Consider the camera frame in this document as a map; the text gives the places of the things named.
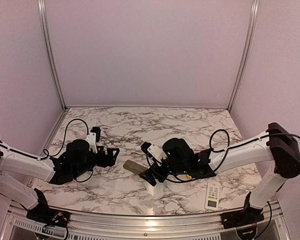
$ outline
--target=wall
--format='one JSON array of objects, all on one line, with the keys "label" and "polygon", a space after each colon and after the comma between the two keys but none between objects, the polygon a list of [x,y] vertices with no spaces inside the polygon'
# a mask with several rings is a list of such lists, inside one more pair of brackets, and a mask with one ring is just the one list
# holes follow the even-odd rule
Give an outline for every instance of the wall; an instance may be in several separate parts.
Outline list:
[{"label": "wall", "polygon": [[[261,1],[232,116],[245,138],[271,122],[300,135],[300,0]],[[266,164],[258,167],[262,174],[267,171]],[[291,239],[300,240],[300,176],[289,180],[278,197]]]},{"label": "wall", "polygon": [[227,108],[251,1],[47,0],[68,106]]},{"label": "wall", "polygon": [[[60,114],[37,2],[0,1],[1,139],[39,154]],[[9,204],[0,195],[0,230]]]}]

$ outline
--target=robotic arm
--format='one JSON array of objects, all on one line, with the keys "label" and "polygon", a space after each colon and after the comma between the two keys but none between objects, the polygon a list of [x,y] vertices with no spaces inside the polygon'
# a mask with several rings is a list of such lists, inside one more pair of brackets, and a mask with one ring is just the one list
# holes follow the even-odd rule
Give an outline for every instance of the robotic arm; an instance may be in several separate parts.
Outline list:
[{"label": "robotic arm", "polygon": [[[254,224],[264,220],[261,212],[267,201],[291,178],[300,174],[300,152],[294,134],[288,133],[277,123],[270,123],[268,130],[248,140],[216,151],[212,148],[198,153],[188,146],[184,139],[172,138],[162,149],[145,142],[141,150],[146,154],[149,169],[135,162],[127,161],[124,167],[138,174],[152,186],[170,181],[186,183],[198,179],[214,177],[226,170],[239,166],[272,161],[272,165],[259,185],[245,199],[243,210],[223,213],[225,229]],[[174,181],[168,175],[189,175],[191,180]]]},{"label": "robotic arm", "polygon": [[58,158],[31,155],[0,140],[0,194],[20,203],[27,210],[27,218],[66,227],[68,212],[49,208],[41,191],[23,185],[8,172],[62,185],[76,180],[86,172],[92,172],[96,166],[112,167],[119,154],[119,148],[108,148],[106,153],[103,146],[97,146],[100,133],[99,127],[93,127],[86,140],[76,139],[68,143],[65,152]]}]

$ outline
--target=marble surface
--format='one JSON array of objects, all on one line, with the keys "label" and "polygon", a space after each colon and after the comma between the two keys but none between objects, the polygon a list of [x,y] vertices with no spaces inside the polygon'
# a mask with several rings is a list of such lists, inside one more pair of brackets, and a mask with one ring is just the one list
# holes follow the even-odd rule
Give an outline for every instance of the marble surface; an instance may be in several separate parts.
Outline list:
[{"label": "marble surface", "polygon": [[[61,147],[67,123],[81,118],[89,128],[101,127],[100,145],[118,147],[120,153],[113,167],[94,169],[93,177],[84,183],[52,185],[36,179],[34,188],[43,191],[49,205],[84,212],[125,215],[182,215],[209,212],[205,209],[208,179],[189,183],[157,183],[151,186],[139,176],[123,168],[126,160],[147,166],[140,146],[151,142],[162,146],[170,138],[184,138],[199,152],[208,148],[210,135],[217,129],[229,131],[231,143],[241,135],[227,110],[154,107],[71,108],[57,132],[49,151]],[[85,139],[85,125],[73,122],[66,143]],[[224,135],[216,135],[214,146],[224,147]],[[78,180],[84,180],[85,173]],[[261,177],[255,164],[225,171],[212,178],[221,183],[219,210],[242,207],[249,191]]]}]

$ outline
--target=remote control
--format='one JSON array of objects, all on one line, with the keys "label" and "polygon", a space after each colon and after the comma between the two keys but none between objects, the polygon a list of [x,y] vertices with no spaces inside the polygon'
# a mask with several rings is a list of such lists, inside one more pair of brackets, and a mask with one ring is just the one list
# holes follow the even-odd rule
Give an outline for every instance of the remote control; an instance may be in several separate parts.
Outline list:
[{"label": "remote control", "polygon": [[206,191],[205,209],[218,210],[219,207],[219,191],[220,183],[217,181],[208,181],[208,187]]}]

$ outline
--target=gray vein pattern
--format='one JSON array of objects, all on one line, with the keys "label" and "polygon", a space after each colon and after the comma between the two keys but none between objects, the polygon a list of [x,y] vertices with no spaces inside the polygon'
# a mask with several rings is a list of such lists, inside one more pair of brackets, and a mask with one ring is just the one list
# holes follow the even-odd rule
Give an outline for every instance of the gray vein pattern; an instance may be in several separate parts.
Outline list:
[{"label": "gray vein pattern", "polygon": [[[50,148],[56,153],[62,145],[67,123],[85,120],[91,129],[101,127],[99,145],[120,148],[113,167],[94,169],[93,176],[84,183],[70,182],[52,185],[36,179],[33,188],[43,191],[49,205],[84,212],[122,215],[182,215],[210,212],[205,209],[208,179],[189,183],[165,181],[151,186],[139,176],[123,168],[126,160],[147,167],[140,149],[143,142],[161,147],[170,138],[184,138],[199,152],[208,148],[210,135],[217,129],[226,129],[231,143],[242,137],[227,110],[168,107],[88,107],[71,108],[58,130]],[[79,121],[67,131],[66,143],[85,139],[86,128]],[[217,134],[214,147],[225,147],[226,136]],[[89,177],[85,173],[78,180]],[[242,207],[247,193],[260,182],[255,164],[225,171],[212,178],[221,183],[219,210]]]}]

